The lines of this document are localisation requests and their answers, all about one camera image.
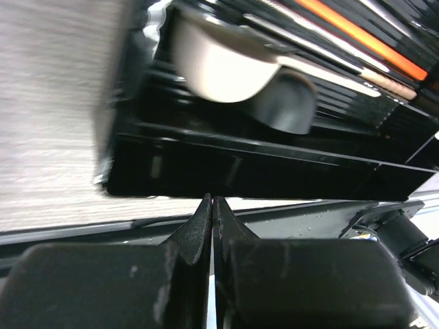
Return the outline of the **small white ceramic spoon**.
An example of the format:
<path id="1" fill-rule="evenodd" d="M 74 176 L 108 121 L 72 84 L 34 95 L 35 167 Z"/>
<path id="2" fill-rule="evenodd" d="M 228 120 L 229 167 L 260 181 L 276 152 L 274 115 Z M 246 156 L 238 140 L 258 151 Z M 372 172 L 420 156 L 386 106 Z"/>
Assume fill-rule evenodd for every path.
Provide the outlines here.
<path id="1" fill-rule="evenodd" d="M 236 103 L 259 93 L 286 67 L 370 97 L 359 82 L 299 56 L 284 56 L 209 14 L 179 10 L 171 37 L 171 59 L 188 89 L 218 103 Z"/>

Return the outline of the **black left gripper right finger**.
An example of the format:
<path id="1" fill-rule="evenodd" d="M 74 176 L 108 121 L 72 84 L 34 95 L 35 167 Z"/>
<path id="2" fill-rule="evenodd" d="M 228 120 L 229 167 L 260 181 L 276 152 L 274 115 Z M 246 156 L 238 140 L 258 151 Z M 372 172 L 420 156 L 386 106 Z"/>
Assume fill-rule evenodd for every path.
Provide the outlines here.
<path id="1" fill-rule="evenodd" d="M 414 305 L 367 239 L 262 239 L 213 201 L 218 328 L 406 328 Z"/>

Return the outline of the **black cutlery tray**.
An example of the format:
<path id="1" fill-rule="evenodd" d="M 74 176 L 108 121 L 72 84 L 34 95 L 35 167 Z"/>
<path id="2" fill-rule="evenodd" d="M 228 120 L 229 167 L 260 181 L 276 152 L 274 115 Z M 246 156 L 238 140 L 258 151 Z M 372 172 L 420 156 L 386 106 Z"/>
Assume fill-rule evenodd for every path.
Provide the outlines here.
<path id="1" fill-rule="evenodd" d="M 424 69 L 426 79 L 409 76 L 297 1 L 124 1 L 94 114 L 95 183 L 115 197 L 407 199 L 438 172 L 438 2 L 321 2 Z M 291 69 L 316 87 L 313 123 L 303 135 L 272 129 L 245 113 L 249 99 L 218 103 L 188 89 L 171 59 L 179 10 L 209 14 L 380 96 Z M 320 27 L 390 72 L 358 74 L 244 14 L 336 51 L 311 32 Z"/>

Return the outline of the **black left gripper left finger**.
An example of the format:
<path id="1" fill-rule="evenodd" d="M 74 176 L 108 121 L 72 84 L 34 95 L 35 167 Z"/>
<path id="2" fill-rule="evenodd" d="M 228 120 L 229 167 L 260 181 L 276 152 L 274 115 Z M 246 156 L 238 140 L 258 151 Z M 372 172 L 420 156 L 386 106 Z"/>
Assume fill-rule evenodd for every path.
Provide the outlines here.
<path id="1" fill-rule="evenodd" d="M 158 245 L 27 249 L 1 290 L 2 328 L 205 328 L 212 199 Z"/>

